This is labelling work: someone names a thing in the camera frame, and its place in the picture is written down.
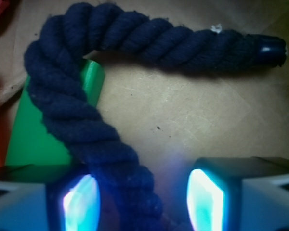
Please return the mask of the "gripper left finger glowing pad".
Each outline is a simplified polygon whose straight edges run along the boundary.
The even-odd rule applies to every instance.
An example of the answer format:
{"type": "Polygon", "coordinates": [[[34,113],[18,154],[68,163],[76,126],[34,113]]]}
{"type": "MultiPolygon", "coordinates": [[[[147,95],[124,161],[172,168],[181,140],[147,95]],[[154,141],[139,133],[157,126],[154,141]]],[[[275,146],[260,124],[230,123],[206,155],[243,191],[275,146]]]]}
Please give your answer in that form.
{"type": "Polygon", "coordinates": [[[101,198],[97,180],[84,166],[51,166],[46,185],[49,230],[95,231],[101,198]]]}

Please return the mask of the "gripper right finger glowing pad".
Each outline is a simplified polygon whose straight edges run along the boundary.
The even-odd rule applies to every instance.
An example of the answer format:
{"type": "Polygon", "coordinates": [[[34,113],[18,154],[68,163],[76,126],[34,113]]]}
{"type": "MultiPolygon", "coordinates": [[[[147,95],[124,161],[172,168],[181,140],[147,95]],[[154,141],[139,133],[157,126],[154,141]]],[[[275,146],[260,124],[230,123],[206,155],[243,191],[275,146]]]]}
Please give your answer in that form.
{"type": "Polygon", "coordinates": [[[195,231],[238,231],[241,186],[239,159],[201,157],[191,170],[186,204],[195,231]]]}

